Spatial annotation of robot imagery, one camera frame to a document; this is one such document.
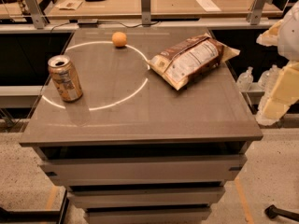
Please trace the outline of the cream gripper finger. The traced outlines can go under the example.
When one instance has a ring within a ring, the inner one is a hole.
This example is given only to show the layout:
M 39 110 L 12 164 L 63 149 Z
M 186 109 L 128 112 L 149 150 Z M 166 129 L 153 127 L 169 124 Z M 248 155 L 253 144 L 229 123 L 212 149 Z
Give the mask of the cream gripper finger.
M 277 21 L 268 30 L 260 34 L 256 39 L 256 42 L 259 45 L 265 47 L 270 47 L 270 46 L 278 47 L 281 43 L 280 30 L 281 30 L 282 23 L 283 20 Z
M 299 62 L 289 61 L 273 72 L 258 106 L 256 120 L 269 126 L 278 122 L 299 101 Z

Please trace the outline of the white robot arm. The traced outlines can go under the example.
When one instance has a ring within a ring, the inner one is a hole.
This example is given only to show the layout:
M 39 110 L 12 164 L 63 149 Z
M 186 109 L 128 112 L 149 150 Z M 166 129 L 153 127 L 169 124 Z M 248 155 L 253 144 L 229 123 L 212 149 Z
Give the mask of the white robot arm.
M 284 18 L 259 35 L 257 43 L 277 46 L 278 54 L 288 60 L 281 69 L 273 69 L 266 81 L 256 120 L 268 126 L 278 122 L 299 101 L 299 1 Z

